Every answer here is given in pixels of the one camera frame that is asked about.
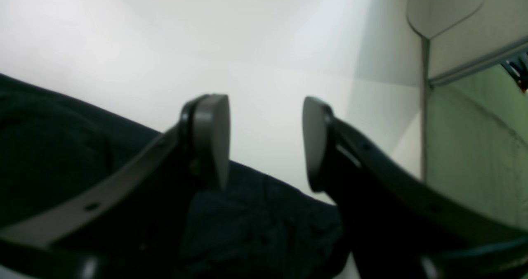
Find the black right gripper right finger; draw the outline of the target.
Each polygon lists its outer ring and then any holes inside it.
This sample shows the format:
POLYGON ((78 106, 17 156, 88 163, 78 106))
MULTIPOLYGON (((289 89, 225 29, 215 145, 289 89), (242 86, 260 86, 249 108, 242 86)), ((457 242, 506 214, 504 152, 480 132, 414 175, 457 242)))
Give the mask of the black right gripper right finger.
POLYGON ((307 176, 338 206, 363 279, 521 279, 527 232, 418 182, 315 97, 302 106, 307 176))

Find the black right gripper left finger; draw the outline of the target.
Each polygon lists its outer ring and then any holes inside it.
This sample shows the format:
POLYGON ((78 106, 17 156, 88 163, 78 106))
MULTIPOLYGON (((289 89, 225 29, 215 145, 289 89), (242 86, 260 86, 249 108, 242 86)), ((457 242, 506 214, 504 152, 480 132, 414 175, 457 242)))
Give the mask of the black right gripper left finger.
POLYGON ((170 279, 193 197, 227 186, 229 149, 229 97, 192 99, 102 183, 2 228, 2 266, 40 279, 170 279))

